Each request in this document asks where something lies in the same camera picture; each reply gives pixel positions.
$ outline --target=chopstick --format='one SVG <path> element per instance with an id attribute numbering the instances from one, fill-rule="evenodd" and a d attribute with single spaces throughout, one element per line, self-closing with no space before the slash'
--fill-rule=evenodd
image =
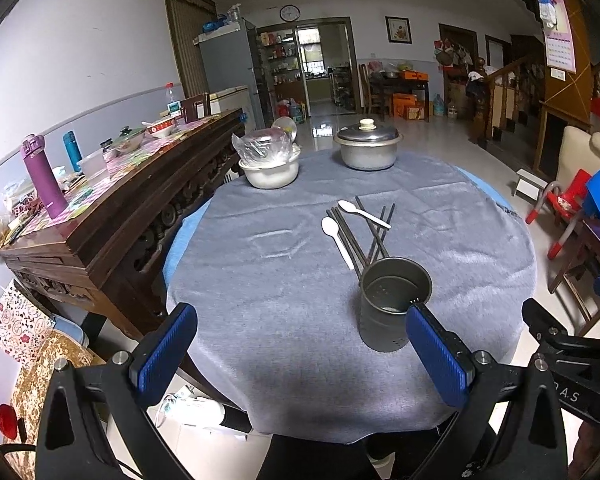
<path id="1" fill-rule="evenodd" d="M 360 197 L 356 197 L 356 202 L 358 202 L 358 206 L 362 211 L 366 211 L 365 207 L 362 205 L 362 201 L 360 200 Z M 382 243 L 382 239 L 380 238 L 380 235 L 378 234 L 378 232 L 374 229 L 374 225 L 371 222 L 371 220 L 369 220 L 368 218 L 365 218 L 366 220 L 366 225 L 368 225 L 369 230 L 371 231 L 371 234 L 374 236 L 374 238 L 376 239 L 376 242 L 378 243 L 378 247 L 380 247 L 380 250 L 382 251 L 382 257 L 383 258 L 388 258 L 389 257 L 389 253 L 386 250 L 386 247 L 384 246 L 384 244 Z"/>
<path id="2" fill-rule="evenodd" d="M 366 269 L 369 262 L 366 259 L 366 256 L 364 255 L 364 253 L 362 252 L 362 248 L 360 248 L 360 244 L 356 240 L 356 237 L 351 232 L 351 229 L 349 229 L 349 225 L 347 224 L 347 221 L 344 219 L 344 217 L 342 216 L 342 213 L 340 212 L 340 210 L 337 207 L 332 207 L 331 212 L 335 216 L 335 220 L 338 223 L 338 225 L 340 226 L 340 228 L 343 230 L 345 236 L 347 236 L 347 238 L 349 239 L 349 243 L 351 244 L 351 247 L 353 247 L 353 250 L 357 254 L 358 258 L 360 259 L 360 262 L 362 263 L 363 270 Z"/>
<path id="3" fill-rule="evenodd" d="M 392 204 L 392 206 L 391 206 L 391 209 L 390 209 L 390 211 L 389 211 L 389 216 L 386 218 L 386 222 L 387 222 L 388 224 L 390 224 L 390 223 L 391 223 L 391 218 L 394 216 L 394 210 L 395 210 L 395 202 Z M 386 236 L 386 231 L 387 231 L 387 229 L 385 229 L 385 230 L 382 232 L 382 236 L 380 237 L 380 239 L 381 239 L 383 242 L 384 242 L 384 237 Z M 376 248 L 376 254 L 374 255 L 374 257 L 373 257 L 373 258 L 372 258 L 370 261 L 373 263 L 374 261 L 376 261 L 376 260 L 378 259 L 378 256 L 379 256 L 379 255 L 380 255 L 380 249 L 379 249 L 379 248 Z"/>
<path id="4" fill-rule="evenodd" d="M 386 221 L 386 218 L 384 218 L 384 212 L 386 211 L 386 206 L 383 205 L 382 206 L 382 212 L 380 213 L 380 219 Z M 376 229 L 378 231 L 378 234 L 380 233 L 380 229 L 382 229 L 382 226 L 378 226 L 378 228 Z M 374 238 L 373 241 L 371 242 L 371 249 L 369 250 L 369 254 L 366 257 L 367 260 L 369 260 L 370 263 L 373 262 L 372 260 L 372 256 L 374 255 L 374 250 L 376 248 L 376 239 Z"/>
<path id="5" fill-rule="evenodd" d="M 333 217 L 333 213 L 331 212 L 330 209 L 327 209 L 327 216 L 329 218 L 333 219 L 336 222 L 336 224 L 338 224 L 338 227 L 339 227 L 338 236 L 340 237 L 340 240 L 342 240 L 342 243 L 344 245 L 344 248 L 347 250 L 347 253 L 349 253 L 349 257 L 351 258 L 351 261 L 353 262 L 353 269 L 356 271 L 356 274 L 358 275 L 358 281 L 360 281 L 360 269 L 358 269 L 358 261 L 356 260 L 356 257 L 353 254 L 353 250 L 351 249 L 351 246 L 349 245 L 349 239 L 345 236 L 342 227 L 338 223 L 338 219 Z"/>

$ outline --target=metal screw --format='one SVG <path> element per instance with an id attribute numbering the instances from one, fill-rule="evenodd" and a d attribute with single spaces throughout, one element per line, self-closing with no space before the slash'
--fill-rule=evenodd
<path id="1" fill-rule="evenodd" d="M 64 357 L 59 357 L 54 363 L 54 370 L 56 370 L 57 372 L 61 372 L 67 367 L 68 364 L 69 361 L 67 361 Z"/>
<path id="2" fill-rule="evenodd" d="M 113 364 L 115 365 L 123 365 L 124 363 L 126 363 L 127 359 L 129 359 L 129 354 L 128 352 L 125 352 L 123 350 L 121 350 L 120 352 L 116 352 L 111 358 Z"/>
<path id="3" fill-rule="evenodd" d="M 541 372 L 545 372 L 545 371 L 547 371 L 549 369 L 549 365 L 546 363 L 546 361 L 544 361 L 542 359 L 536 359 L 534 361 L 534 365 Z"/>
<path id="4" fill-rule="evenodd" d="M 491 361 L 493 361 L 491 354 L 485 350 L 478 350 L 477 352 L 474 352 L 474 359 L 481 365 L 488 365 Z"/>

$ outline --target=dark gray cup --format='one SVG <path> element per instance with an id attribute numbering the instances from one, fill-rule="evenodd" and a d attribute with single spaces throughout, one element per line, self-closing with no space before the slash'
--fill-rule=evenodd
<path id="1" fill-rule="evenodd" d="M 409 339 L 407 309 L 413 303 L 427 303 L 431 277 L 423 266 L 406 258 L 391 256 L 369 265 L 360 277 L 360 318 L 362 341 L 377 352 L 394 352 Z"/>

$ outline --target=black pants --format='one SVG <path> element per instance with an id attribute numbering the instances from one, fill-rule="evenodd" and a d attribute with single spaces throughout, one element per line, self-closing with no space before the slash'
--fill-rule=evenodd
<path id="1" fill-rule="evenodd" d="M 408 478 L 436 445 L 452 418 L 428 431 L 376 433 L 353 444 L 327 444 L 274 435 L 257 480 L 379 480 L 369 462 L 395 453 L 391 478 Z M 484 459 L 495 439 L 489 430 L 476 452 Z"/>

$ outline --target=plastic spoon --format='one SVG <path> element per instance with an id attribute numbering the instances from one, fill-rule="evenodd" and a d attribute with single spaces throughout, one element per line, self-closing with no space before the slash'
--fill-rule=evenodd
<path id="1" fill-rule="evenodd" d="M 333 218 L 329 218 L 328 216 L 325 216 L 322 219 L 322 230 L 324 231 L 324 234 L 326 234 L 327 236 L 330 236 L 331 238 L 336 240 L 336 245 L 338 246 L 338 249 L 340 250 L 342 259 L 347 264 L 347 267 L 349 267 L 349 270 L 354 270 L 353 262 L 351 261 L 351 257 L 349 256 L 349 253 L 347 253 L 346 248 L 342 244 L 342 240 L 340 240 L 340 237 L 338 236 L 339 227 L 338 227 L 338 224 L 336 223 L 336 221 Z"/>
<path id="2" fill-rule="evenodd" d="M 375 216 L 367 213 L 366 211 L 362 211 L 362 209 L 358 209 L 356 205 L 352 204 L 351 202 L 347 202 L 346 200 L 338 200 L 338 205 L 347 213 L 358 213 L 363 217 L 369 218 L 369 220 L 371 220 L 373 223 L 381 225 L 385 229 L 391 229 L 391 226 L 387 222 L 376 218 Z"/>

